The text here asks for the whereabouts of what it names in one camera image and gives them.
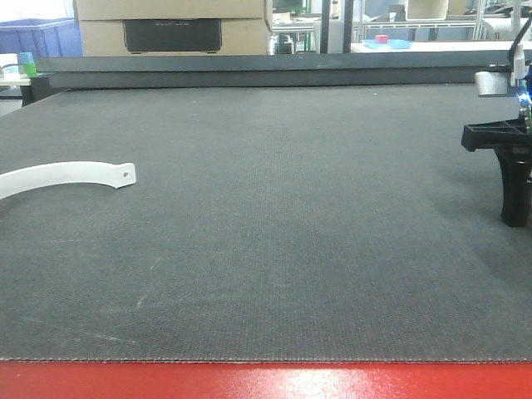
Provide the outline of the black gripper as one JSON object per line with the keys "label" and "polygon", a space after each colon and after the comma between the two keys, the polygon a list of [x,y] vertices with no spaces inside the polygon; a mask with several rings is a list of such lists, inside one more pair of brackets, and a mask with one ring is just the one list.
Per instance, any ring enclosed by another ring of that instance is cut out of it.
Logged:
{"label": "black gripper", "polygon": [[465,125],[461,145],[469,152],[492,149],[503,185],[501,218],[525,227],[531,211],[531,134],[520,119]]}

